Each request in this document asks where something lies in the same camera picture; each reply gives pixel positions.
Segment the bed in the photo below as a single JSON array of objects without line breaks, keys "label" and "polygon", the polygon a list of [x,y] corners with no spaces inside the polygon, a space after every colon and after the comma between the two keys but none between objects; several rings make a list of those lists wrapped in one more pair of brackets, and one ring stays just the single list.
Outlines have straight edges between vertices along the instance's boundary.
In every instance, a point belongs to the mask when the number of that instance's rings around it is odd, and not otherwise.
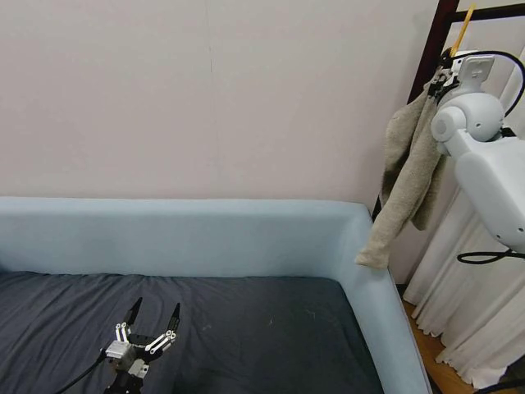
[{"label": "bed", "polygon": [[[428,393],[387,271],[354,264],[361,204],[0,198],[2,392],[54,392],[142,296],[179,339],[143,393]],[[103,392],[101,366],[69,392]]]}]

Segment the yellow stick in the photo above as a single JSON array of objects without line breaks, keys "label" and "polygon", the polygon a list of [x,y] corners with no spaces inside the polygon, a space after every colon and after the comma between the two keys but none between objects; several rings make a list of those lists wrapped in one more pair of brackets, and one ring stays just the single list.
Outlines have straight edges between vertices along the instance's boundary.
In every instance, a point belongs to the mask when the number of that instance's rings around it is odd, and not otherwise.
[{"label": "yellow stick", "polygon": [[450,56],[455,56],[456,52],[458,52],[459,45],[461,45],[461,41],[463,40],[463,36],[465,35],[465,31],[467,31],[468,22],[470,22],[470,18],[473,15],[474,9],[476,8],[476,4],[473,3],[470,5],[467,11],[467,15],[465,16],[465,20],[463,21],[463,26],[461,26],[461,30],[459,31],[458,39],[456,39],[456,42],[450,49]]}]

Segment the white wall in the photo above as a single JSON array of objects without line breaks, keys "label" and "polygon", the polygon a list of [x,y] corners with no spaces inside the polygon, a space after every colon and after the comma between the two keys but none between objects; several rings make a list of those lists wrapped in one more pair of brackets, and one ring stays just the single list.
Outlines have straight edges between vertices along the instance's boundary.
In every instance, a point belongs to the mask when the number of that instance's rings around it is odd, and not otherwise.
[{"label": "white wall", "polygon": [[0,194],[373,205],[436,0],[2,0]]}]

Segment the white curtain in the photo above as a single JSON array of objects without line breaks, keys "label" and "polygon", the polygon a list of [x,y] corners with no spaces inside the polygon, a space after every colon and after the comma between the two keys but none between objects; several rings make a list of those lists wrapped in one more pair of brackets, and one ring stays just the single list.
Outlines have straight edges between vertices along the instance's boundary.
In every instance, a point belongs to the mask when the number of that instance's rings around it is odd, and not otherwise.
[{"label": "white curtain", "polygon": [[[504,104],[512,101],[520,83],[514,71],[501,96]],[[521,134],[523,103],[514,112],[509,123]],[[404,293],[404,299],[417,306],[413,317],[418,327],[441,336],[445,350],[436,361],[452,366],[475,388],[497,383],[507,366],[525,355],[525,261],[472,266],[456,256],[503,250],[459,192]]]}]

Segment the wooden floor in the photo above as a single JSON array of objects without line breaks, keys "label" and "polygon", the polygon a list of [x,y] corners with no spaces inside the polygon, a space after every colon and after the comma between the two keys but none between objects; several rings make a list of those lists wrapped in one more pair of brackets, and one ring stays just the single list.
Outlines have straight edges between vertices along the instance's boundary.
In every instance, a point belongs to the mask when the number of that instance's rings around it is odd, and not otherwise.
[{"label": "wooden floor", "polygon": [[[431,376],[432,380],[440,388],[443,394],[470,394],[475,392],[475,389],[465,383],[459,375],[447,364],[438,364],[435,362],[437,355],[441,353],[445,347],[441,344],[439,338],[424,335],[421,330],[418,330],[416,322],[410,317],[415,307],[406,301],[403,301],[404,310],[409,316],[410,327],[418,343],[419,352],[423,358],[425,369]],[[499,394],[518,394],[516,390],[502,390]]]}]

